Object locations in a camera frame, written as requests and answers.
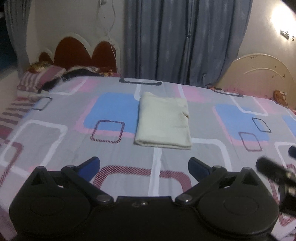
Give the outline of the red scalloped headboard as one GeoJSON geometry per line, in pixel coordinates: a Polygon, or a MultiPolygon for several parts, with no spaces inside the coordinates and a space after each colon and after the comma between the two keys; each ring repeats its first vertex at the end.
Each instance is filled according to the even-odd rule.
{"type": "Polygon", "coordinates": [[[90,45],[82,36],[67,33],[53,49],[41,51],[38,60],[67,70],[74,66],[93,66],[121,72],[120,48],[110,37],[101,37],[90,45]]]}

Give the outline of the orange floral pillow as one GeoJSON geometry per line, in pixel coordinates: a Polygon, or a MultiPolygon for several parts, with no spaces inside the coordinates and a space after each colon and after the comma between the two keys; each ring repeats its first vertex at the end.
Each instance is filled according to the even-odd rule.
{"type": "Polygon", "coordinates": [[[287,96],[287,94],[283,91],[279,91],[279,90],[273,91],[273,100],[276,103],[288,108],[288,102],[287,102],[286,96],[287,96]]]}

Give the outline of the cream knit sweater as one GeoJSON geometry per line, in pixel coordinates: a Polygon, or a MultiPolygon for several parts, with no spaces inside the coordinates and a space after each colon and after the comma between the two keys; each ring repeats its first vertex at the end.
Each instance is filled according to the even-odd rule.
{"type": "Polygon", "coordinates": [[[134,142],[147,147],[191,149],[187,101],[144,92],[134,142]]]}

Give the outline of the wall lamp fixture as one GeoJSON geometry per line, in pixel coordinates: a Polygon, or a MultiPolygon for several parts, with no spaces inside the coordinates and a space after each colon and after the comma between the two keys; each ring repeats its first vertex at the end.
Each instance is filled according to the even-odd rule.
{"type": "Polygon", "coordinates": [[[287,40],[294,41],[295,40],[295,34],[290,33],[288,30],[280,30],[280,34],[287,40]]]}

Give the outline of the blue grey curtain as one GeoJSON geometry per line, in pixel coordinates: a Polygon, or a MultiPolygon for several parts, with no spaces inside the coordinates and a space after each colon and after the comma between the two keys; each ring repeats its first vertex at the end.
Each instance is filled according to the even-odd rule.
{"type": "Polygon", "coordinates": [[[237,58],[252,1],[126,1],[126,77],[210,87],[237,58]]]}

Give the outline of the striped pink pillow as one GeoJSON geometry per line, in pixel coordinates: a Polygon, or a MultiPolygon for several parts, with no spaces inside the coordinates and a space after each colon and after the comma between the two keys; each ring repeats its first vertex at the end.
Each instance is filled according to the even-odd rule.
{"type": "Polygon", "coordinates": [[[32,73],[26,71],[17,86],[18,90],[27,92],[38,92],[45,83],[51,82],[53,79],[60,77],[66,73],[66,69],[60,66],[51,65],[40,72],[32,73]]]}

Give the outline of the patterned grey pink bedsheet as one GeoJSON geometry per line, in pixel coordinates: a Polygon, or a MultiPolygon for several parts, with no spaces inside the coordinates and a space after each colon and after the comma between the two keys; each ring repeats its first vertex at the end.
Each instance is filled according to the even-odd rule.
{"type": "Polygon", "coordinates": [[[141,79],[76,77],[40,101],[16,99],[1,114],[1,234],[16,232],[10,204],[37,166],[60,170],[97,156],[92,183],[113,197],[176,197],[196,184],[195,157],[230,171],[255,167],[267,156],[295,170],[295,114],[263,98],[141,79]],[[188,103],[189,150],[134,143],[141,96],[183,98],[188,103]]]}

